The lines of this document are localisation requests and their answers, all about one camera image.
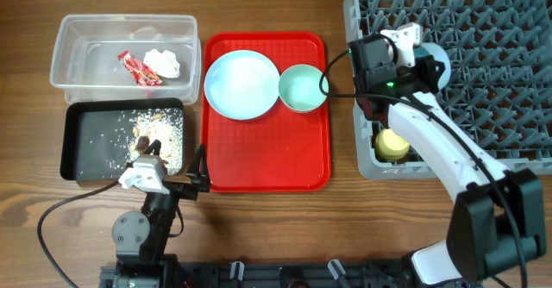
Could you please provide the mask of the mint green bowl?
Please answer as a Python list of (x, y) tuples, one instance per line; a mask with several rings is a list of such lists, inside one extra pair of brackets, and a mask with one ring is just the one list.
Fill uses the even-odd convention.
[(279, 98), (295, 112), (307, 113), (322, 106), (329, 91), (328, 80), (322, 72), (306, 64), (287, 68), (279, 78)]

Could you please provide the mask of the grey dishwasher rack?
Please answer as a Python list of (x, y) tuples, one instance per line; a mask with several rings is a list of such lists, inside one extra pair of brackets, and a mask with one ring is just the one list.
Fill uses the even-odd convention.
[(551, 172), (551, 0), (344, 0), (352, 41), (410, 22), (450, 60), (445, 113), (513, 170)]

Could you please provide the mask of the red strawberry snack wrapper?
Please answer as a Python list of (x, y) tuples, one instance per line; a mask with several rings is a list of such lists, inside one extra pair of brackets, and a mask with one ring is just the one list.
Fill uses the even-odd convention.
[(129, 51), (124, 51), (117, 59), (129, 71), (139, 86), (160, 86), (162, 81), (156, 72), (143, 61), (133, 57)]

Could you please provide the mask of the black tray bin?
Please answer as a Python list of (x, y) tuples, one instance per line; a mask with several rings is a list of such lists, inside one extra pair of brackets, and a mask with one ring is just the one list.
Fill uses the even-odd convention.
[(81, 102), (66, 111), (60, 176), (65, 180), (118, 178), (131, 161), (134, 126), (146, 116), (164, 114), (180, 133), (184, 105), (177, 98)]

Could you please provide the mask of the white napkin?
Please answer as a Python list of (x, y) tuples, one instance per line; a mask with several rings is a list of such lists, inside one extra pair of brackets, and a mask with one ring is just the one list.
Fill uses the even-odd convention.
[(146, 52), (144, 63), (161, 77), (177, 78), (180, 75), (180, 63), (176, 55), (168, 50), (159, 52), (157, 49), (152, 49)]

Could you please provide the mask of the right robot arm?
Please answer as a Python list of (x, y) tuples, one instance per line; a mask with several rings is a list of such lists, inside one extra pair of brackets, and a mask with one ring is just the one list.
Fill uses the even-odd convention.
[(436, 93), (449, 81), (447, 53), (432, 43), (400, 46), (374, 34), (348, 43), (354, 98), (369, 120), (404, 139), (441, 180), (454, 204), (443, 241), (408, 254), (414, 285), (495, 279), (547, 252), (543, 185), (478, 146), (444, 112)]

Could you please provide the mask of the red plastic tray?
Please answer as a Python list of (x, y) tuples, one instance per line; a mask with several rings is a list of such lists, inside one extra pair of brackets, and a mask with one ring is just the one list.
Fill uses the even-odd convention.
[[(204, 47), (204, 64), (235, 50), (267, 56), (280, 72), (306, 64), (323, 70), (323, 41), (310, 32), (222, 32)], [(281, 101), (250, 121), (231, 120), (202, 102), (201, 142), (211, 189), (219, 193), (316, 191), (331, 174), (328, 106), (296, 113)]]

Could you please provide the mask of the clear plastic bin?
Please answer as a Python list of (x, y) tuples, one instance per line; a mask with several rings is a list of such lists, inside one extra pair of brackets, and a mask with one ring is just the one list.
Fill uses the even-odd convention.
[[(154, 49), (175, 55), (179, 75), (140, 86), (118, 56), (127, 51), (143, 60)], [(194, 16), (68, 15), (54, 44), (50, 83), (65, 91), (68, 103), (175, 97), (190, 105), (200, 92), (201, 51)]]

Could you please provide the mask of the rice food leftovers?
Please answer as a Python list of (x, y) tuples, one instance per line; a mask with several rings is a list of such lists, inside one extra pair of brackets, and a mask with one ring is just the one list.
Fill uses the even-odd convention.
[(76, 175), (79, 179), (118, 178), (154, 141), (167, 173), (183, 168), (184, 113), (178, 108), (85, 113), (79, 120)]

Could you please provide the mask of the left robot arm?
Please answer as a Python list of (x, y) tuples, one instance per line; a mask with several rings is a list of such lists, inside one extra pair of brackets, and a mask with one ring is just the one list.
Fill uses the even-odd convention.
[(160, 157), (160, 141), (153, 141), (127, 164), (118, 183), (124, 189), (146, 193), (139, 211), (121, 215), (112, 228), (116, 244), (116, 266), (101, 270), (101, 287), (190, 287), (191, 280), (175, 254), (165, 252), (175, 218), (181, 219), (181, 200), (195, 201), (200, 192), (210, 191), (206, 146), (200, 145), (186, 171), (188, 183), (166, 179)]

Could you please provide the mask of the yellow plastic cup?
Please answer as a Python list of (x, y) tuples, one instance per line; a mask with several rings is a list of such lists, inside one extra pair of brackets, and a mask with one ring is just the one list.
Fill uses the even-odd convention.
[(408, 154), (410, 147), (405, 139), (389, 128), (381, 130), (374, 143), (376, 155), (383, 160), (401, 160)]

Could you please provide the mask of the light blue bowl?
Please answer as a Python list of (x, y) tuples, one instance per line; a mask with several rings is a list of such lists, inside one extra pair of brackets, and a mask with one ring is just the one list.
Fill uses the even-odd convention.
[(435, 61), (444, 64), (444, 71), (437, 82), (438, 90), (443, 89), (449, 83), (452, 72), (451, 63), (448, 54), (441, 46), (432, 42), (424, 42), (420, 47), (414, 49), (414, 55), (416, 58), (431, 55)]

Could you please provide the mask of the light blue plate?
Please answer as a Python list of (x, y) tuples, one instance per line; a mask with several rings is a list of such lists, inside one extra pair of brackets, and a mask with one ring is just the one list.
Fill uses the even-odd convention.
[(210, 107), (232, 120), (251, 120), (277, 102), (279, 71), (265, 55), (237, 50), (216, 59), (204, 77)]

